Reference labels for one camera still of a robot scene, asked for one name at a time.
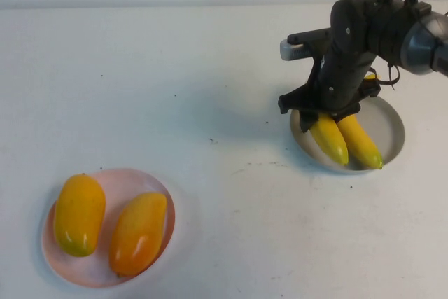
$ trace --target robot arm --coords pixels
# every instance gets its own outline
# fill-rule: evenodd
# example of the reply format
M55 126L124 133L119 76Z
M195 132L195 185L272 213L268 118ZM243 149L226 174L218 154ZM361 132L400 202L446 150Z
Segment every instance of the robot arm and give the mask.
M279 98L282 113L300 111L306 132L319 112L338 121L379 94L382 82L364 79L376 57L413 74L448 75L448 18L417 0L339 0L330 28L292 34L280 53L283 60L314 58L308 81Z

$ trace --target gray bowl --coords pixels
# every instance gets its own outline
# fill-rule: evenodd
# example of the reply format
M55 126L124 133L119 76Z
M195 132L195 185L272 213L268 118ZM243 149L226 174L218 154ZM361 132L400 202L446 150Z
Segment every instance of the gray bowl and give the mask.
M317 146L310 132L302 133L299 124L299 111L293 110L290 115L290 127L299 147L319 166L333 171L346 173L369 172L353 156L349 156L347 166L332 161ZM361 102L361 110L357 114L359 123L376 143L383 156L384 166L389 164L401 152L405 144L405 126L397 111L381 97L367 98Z

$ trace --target plastic fruit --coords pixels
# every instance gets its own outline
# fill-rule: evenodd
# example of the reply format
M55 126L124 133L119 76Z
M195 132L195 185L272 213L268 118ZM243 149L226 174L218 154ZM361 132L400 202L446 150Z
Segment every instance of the plastic fruit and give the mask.
M321 150L341 165L349 162L349 152L336 122L327 114L320 113L318 121L309 129Z
M381 153L354 114L339 121L337 126L345 139L347 148L356 159L372 169L383 167Z
M69 255L88 256L97 248L106 196L91 176L69 178L55 205L53 232L57 244Z
M167 198L143 193L132 199L118 218L109 248L109 265L118 276L143 272L162 246Z
M371 74L368 74L364 79L365 80L373 80L375 78L375 74L374 73L371 73Z

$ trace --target white table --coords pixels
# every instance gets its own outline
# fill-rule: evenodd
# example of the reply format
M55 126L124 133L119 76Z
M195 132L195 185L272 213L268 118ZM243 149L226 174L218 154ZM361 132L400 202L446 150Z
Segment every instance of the white table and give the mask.
M0 298L448 297L448 79L382 90L407 138L380 172L315 168L279 112L312 65L279 43L330 8L0 11ZM155 175L178 223L149 271L90 290L38 242L64 180L100 167Z

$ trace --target bowl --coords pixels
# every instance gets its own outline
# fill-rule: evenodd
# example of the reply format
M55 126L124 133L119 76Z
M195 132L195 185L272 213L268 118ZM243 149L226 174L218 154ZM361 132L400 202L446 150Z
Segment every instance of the bowl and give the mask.
M175 224L174 203L165 186L154 176L145 172L135 169L106 169L90 174L90 176L101 184L106 194L106 211L95 252L86 257L73 257L60 249L53 235L55 204L48 212L43 226L41 237L42 251L45 260L55 274L71 283L89 288L115 286L138 277L138 275L118 277L110 269L108 262L109 243L118 217L125 205L138 194L145 192L159 192L167 197L162 246L159 254L151 263L153 265L162 257L172 237Z
M398 112L381 97L368 97L361 101L361 110L356 114L358 122L377 145L384 167L392 162L405 145L405 126ZM332 161L314 141L311 132L300 129L300 113L293 110L290 115L290 128L294 139L316 165L331 171L344 173L371 172L349 154L349 164L340 165Z

